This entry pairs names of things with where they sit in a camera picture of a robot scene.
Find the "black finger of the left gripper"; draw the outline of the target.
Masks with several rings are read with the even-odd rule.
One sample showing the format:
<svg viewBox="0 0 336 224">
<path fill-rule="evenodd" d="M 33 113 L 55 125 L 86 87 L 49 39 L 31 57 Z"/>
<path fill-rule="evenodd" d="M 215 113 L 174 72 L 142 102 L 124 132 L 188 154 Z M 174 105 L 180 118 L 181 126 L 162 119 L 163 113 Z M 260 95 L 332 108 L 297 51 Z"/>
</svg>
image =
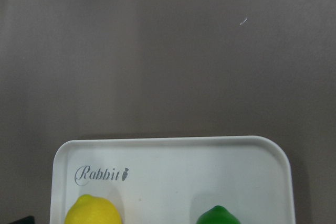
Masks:
<svg viewBox="0 0 336 224">
<path fill-rule="evenodd" d="M 13 222 L 10 222 L 9 224 L 35 224 L 35 218 L 34 216 L 27 216 L 27 217 L 15 220 Z"/>
</svg>

